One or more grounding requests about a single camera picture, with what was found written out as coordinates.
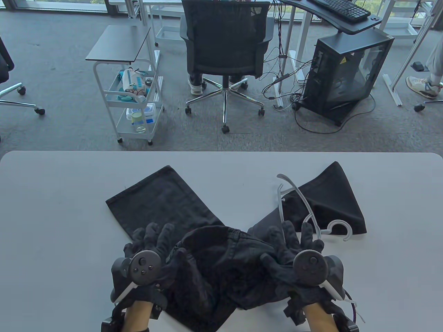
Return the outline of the person's right hand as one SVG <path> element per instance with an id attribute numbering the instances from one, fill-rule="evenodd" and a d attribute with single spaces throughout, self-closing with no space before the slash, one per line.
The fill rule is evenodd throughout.
<path id="1" fill-rule="evenodd" d="M 260 256 L 260 261 L 275 283 L 277 297 L 282 300 L 290 295 L 295 295 L 297 308 L 315 303 L 330 302 L 332 297 L 326 290 L 302 283 L 293 269 L 294 258 L 302 250 L 315 250 L 322 253 L 324 249 L 324 242 L 321 239 L 313 240 L 312 225 L 304 223 L 301 229 L 301 237 L 298 238 L 293 224 L 285 220 L 282 223 L 282 231 L 276 226 L 271 226 L 267 235 L 276 256 L 273 257 L 264 253 Z"/>

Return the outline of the person's left hand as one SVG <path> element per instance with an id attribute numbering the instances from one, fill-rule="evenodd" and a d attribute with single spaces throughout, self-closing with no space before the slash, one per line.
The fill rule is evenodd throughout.
<path id="1" fill-rule="evenodd" d="M 186 258 L 186 250 L 181 248 L 169 257 L 174 244 L 172 242 L 174 234 L 174 225 L 166 223 L 162 228 L 155 223 L 149 223 L 146 228 L 138 228 L 132 235 L 132 242 L 124 246 L 125 258 L 133 257 L 142 250 L 151 250 L 160 257 L 161 269 L 156 279 L 146 285 L 138 286 L 132 289 L 127 298 L 132 302 L 143 301 L 150 302 L 160 307 L 162 310 L 167 308 L 168 300 L 164 292 L 169 289 L 177 276 L 177 272 Z"/>

